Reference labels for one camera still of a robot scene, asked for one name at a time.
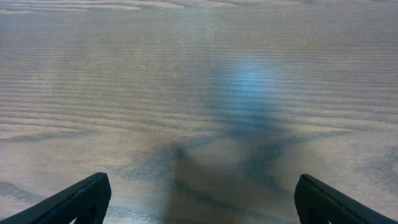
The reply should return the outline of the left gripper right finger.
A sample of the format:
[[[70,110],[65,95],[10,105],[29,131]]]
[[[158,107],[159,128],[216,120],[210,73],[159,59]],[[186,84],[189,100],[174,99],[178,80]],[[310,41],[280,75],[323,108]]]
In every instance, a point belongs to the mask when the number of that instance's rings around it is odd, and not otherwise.
[[[294,192],[301,224],[397,224],[308,174],[302,174]]]

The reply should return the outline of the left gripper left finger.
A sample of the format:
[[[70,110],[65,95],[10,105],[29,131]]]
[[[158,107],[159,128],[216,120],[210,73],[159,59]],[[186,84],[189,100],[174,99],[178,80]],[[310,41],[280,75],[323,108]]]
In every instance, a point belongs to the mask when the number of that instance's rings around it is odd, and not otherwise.
[[[1,224],[102,224],[110,199],[108,176],[97,172]]]

